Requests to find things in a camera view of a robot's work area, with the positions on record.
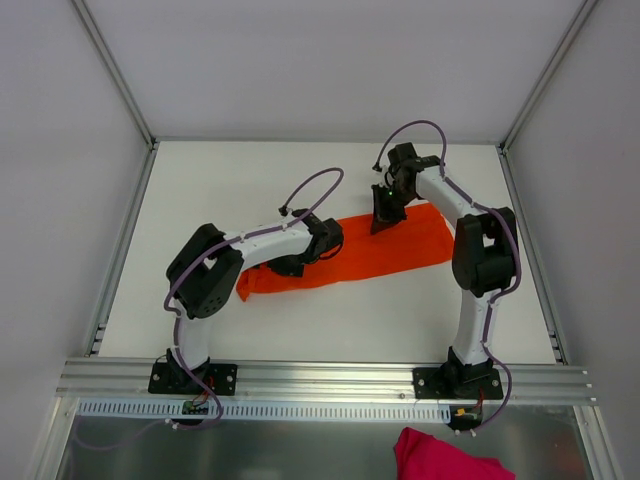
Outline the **orange t-shirt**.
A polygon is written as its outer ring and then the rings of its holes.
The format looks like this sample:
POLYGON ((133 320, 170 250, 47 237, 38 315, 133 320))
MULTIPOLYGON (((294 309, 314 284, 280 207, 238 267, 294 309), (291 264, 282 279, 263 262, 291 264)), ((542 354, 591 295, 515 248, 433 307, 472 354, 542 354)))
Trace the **orange t-shirt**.
POLYGON ((274 294, 315 289, 340 282, 367 280, 431 267, 449 261, 454 238, 444 217, 431 204, 407 210, 407 219, 379 232, 370 233, 370 214, 338 221, 345 237, 335 257, 304 269, 300 277, 285 277, 265 265, 243 272, 235 290, 242 301, 252 294, 274 294))

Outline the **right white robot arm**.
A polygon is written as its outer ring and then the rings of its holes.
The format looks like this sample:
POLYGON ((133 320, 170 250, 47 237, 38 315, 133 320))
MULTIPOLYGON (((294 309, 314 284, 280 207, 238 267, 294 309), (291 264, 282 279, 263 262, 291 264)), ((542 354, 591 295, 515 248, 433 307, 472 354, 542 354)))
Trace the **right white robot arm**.
POLYGON ((475 202, 444 170, 436 155, 421 157, 410 143, 388 153, 382 183, 373 186, 371 232, 407 219, 414 200, 431 203, 454 229, 452 272, 462 291, 458 329, 446 361, 412 371, 418 399, 501 400, 496 359, 490 351, 499 300, 518 287, 521 262, 514 212, 475 202))

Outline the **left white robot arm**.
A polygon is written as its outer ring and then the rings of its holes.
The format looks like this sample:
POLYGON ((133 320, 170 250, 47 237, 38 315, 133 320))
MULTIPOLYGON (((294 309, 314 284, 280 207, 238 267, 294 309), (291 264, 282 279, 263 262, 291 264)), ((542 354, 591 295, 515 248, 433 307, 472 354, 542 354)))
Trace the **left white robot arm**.
POLYGON ((176 316, 173 345, 157 360, 148 383, 156 395, 232 396, 237 366, 216 363, 209 354, 212 317, 228 302, 242 273, 259 266, 285 278, 300 278, 305 268, 335 256, 343 229, 329 218, 296 210, 280 222, 250 232, 225 233, 200 226, 166 270, 166 311, 176 316))

